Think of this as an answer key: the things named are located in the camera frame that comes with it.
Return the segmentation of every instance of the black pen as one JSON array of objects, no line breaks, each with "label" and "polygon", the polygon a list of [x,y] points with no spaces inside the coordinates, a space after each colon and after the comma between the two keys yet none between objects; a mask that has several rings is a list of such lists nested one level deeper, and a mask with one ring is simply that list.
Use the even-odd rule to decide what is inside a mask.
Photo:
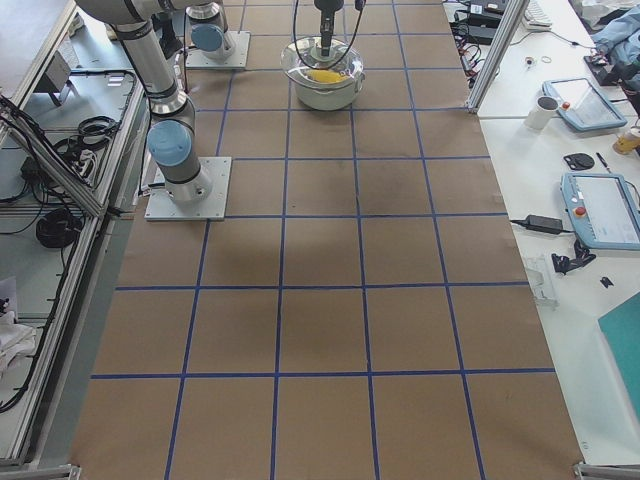
[{"label": "black pen", "polygon": [[607,165],[607,162],[604,161],[604,158],[602,158],[602,155],[600,155],[599,152],[596,152],[596,156],[598,157],[598,160],[600,160],[602,166],[607,169],[607,172],[611,173],[611,169],[609,168],[609,165]]}]

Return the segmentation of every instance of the teal surface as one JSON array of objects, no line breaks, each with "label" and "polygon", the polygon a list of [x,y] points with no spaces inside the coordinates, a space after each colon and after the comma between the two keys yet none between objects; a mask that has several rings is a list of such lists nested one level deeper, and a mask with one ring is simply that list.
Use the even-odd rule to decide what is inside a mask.
[{"label": "teal surface", "polygon": [[611,310],[599,322],[636,416],[640,418],[640,293]]}]

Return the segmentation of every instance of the blue-framed tablet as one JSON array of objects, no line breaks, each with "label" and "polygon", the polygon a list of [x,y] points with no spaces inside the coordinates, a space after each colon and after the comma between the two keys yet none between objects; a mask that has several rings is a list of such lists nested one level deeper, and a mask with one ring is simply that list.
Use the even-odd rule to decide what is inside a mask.
[{"label": "blue-framed tablet", "polygon": [[622,127],[627,123],[624,115],[587,78],[548,80],[542,84],[542,91],[560,104],[569,102],[570,107],[559,108],[558,115],[579,132]]},{"label": "blue-framed tablet", "polygon": [[640,215],[622,175],[565,173],[560,189],[585,246],[640,250]]}]

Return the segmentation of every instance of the keyboard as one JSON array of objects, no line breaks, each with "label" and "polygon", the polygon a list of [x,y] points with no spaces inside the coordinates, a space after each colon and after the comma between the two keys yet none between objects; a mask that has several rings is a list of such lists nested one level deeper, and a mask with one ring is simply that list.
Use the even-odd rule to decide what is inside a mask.
[{"label": "keyboard", "polygon": [[553,22],[547,14],[544,13],[544,10],[542,10],[537,0],[529,0],[529,5],[522,17],[522,24],[527,30],[540,32],[551,30]]}]

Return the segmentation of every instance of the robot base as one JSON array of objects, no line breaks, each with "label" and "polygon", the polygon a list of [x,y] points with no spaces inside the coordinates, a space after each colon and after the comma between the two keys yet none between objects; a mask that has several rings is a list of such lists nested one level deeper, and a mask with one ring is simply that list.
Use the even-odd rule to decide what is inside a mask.
[{"label": "robot base", "polygon": [[[199,202],[176,203],[165,189],[151,192],[146,220],[223,220],[227,207],[231,157],[201,157],[202,168],[206,168],[213,180],[213,190]],[[164,182],[162,172],[158,170],[155,182]]]},{"label": "robot base", "polygon": [[236,42],[236,49],[233,54],[224,60],[214,60],[205,57],[200,50],[192,50],[187,57],[187,69],[229,70],[246,68],[251,34],[249,32],[233,31],[229,31],[228,34]]}]

